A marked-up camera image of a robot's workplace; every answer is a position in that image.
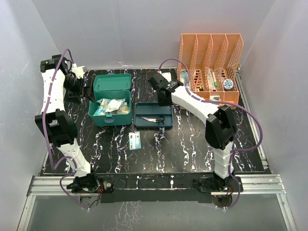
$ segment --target open box lid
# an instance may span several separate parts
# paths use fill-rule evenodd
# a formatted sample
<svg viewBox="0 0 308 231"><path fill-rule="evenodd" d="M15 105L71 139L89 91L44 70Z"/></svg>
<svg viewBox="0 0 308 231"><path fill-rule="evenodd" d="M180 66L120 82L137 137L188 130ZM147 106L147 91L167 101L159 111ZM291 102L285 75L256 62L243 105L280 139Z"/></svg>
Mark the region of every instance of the open box lid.
<svg viewBox="0 0 308 231"><path fill-rule="evenodd" d="M94 92L110 90L130 90L130 74L99 75L94 81Z"/></svg>

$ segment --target orange mesh organizer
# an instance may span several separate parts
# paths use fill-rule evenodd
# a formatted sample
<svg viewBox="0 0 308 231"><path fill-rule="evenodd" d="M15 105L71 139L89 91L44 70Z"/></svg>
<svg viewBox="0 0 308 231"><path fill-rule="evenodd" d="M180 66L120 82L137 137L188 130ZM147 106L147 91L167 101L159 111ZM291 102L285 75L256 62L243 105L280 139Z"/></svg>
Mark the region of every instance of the orange mesh organizer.
<svg viewBox="0 0 308 231"><path fill-rule="evenodd" d="M235 72L243 44L240 34L182 34L179 60L189 68L191 91L207 100L214 97L238 104ZM178 80L182 71L185 67L178 63ZM231 90L224 90L225 79L233 80Z"/></svg>

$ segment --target box handle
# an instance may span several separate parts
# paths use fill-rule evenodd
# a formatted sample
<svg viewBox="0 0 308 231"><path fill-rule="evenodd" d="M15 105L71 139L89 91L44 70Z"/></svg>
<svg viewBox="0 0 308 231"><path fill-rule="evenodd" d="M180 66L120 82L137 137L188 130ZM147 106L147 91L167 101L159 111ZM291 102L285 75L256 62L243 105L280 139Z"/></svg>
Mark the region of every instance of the box handle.
<svg viewBox="0 0 308 231"><path fill-rule="evenodd" d="M105 123L110 124L113 123L115 118L112 117L109 113L106 114Z"/></svg>

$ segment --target teal tray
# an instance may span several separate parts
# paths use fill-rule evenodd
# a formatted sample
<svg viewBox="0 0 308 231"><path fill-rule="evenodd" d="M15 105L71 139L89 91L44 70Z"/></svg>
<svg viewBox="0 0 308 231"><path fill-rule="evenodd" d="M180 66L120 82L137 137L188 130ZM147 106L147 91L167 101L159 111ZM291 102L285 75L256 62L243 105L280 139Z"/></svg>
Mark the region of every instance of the teal tray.
<svg viewBox="0 0 308 231"><path fill-rule="evenodd" d="M146 121L147 118L165 118L164 125ZM135 126L138 128L171 128L173 126L173 110L171 106L159 106L158 103L137 103L135 105Z"/></svg>

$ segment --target scissors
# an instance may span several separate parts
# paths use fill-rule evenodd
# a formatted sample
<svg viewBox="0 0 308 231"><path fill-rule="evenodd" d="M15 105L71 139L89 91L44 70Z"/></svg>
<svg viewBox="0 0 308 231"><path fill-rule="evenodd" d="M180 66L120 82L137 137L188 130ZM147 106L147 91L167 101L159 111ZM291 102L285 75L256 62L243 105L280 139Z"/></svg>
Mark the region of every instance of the scissors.
<svg viewBox="0 0 308 231"><path fill-rule="evenodd" d="M140 116L139 118L141 119L144 119L146 121L149 121L149 122L154 122L154 123L158 123L158 125L164 125L164 121L165 121L165 117L163 117L162 115L159 116L159 118L147 118L147 117L144 117L144 116Z"/></svg>

